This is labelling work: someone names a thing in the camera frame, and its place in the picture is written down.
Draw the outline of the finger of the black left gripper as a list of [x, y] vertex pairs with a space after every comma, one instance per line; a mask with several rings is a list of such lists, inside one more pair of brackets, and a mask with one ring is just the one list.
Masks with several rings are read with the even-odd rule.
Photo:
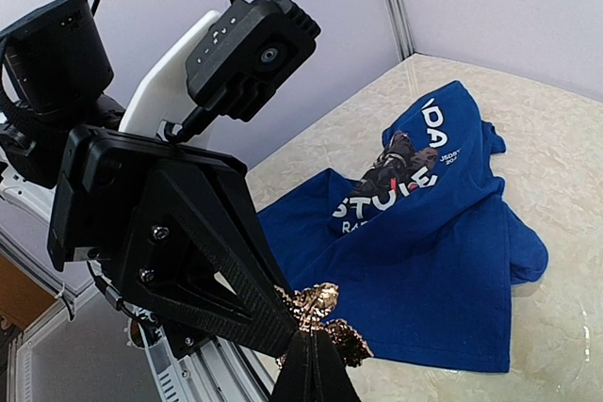
[[245, 172], [226, 164], [203, 164], [197, 201], [200, 247], [237, 294], [274, 294], [291, 287], [265, 237]]
[[154, 164], [110, 278], [162, 320], [272, 357], [297, 329], [245, 178], [225, 165]]

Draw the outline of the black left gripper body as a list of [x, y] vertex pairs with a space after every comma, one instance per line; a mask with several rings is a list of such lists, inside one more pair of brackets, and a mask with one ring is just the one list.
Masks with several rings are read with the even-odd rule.
[[74, 128], [57, 179], [48, 234], [47, 248], [57, 270], [76, 260], [96, 259], [112, 282], [110, 265], [122, 250], [151, 168], [160, 160], [226, 164], [246, 172], [241, 162], [224, 154], [104, 129]]

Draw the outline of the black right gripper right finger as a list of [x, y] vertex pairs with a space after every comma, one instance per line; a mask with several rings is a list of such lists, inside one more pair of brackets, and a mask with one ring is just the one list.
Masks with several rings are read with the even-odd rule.
[[344, 363], [324, 330], [310, 335], [310, 400], [360, 402]]

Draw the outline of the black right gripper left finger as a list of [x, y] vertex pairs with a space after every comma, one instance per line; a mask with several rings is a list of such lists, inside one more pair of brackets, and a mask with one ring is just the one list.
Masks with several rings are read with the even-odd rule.
[[285, 363], [277, 377], [271, 402], [303, 402], [311, 400], [310, 336], [298, 331], [292, 338]]

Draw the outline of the white snowflake brooch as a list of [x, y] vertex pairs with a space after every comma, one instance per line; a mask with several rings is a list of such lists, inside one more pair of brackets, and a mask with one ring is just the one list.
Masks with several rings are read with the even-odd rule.
[[348, 367], [359, 367], [374, 354], [363, 336], [346, 320], [327, 320], [336, 308], [339, 286], [331, 282], [314, 284], [289, 295], [284, 288], [274, 286], [277, 294], [304, 333], [324, 331], [334, 344], [342, 362]]

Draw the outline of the blue printed t-shirt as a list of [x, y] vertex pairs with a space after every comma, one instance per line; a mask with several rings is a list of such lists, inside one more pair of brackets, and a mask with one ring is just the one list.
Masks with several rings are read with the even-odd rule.
[[512, 288], [546, 246], [503, 199], [506, 150], [458, 81], [415, 101], [356, 181], [325, 169], [259, 219], [290, 286], [331, 282], [335, 315], [378, 359], [478, 373], [510, 368]]

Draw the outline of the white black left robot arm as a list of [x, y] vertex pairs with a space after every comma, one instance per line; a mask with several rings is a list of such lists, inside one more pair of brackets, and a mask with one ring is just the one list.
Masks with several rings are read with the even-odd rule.
[[54, 190], [56, 270], [96, 261], [108, 293], [156, 315], [175, 355], [222, 337], [285, 353], [297, 325], [235, 157], [193, 144], [220, 115], [251, 118], [315, 49], [317, 25], [290, 0], [235, 0], [172, 47], [128, 107], [88, 0], [55, 0], [1, 33], [18, 100], [1, 100], [1, 148], [26, 181]]

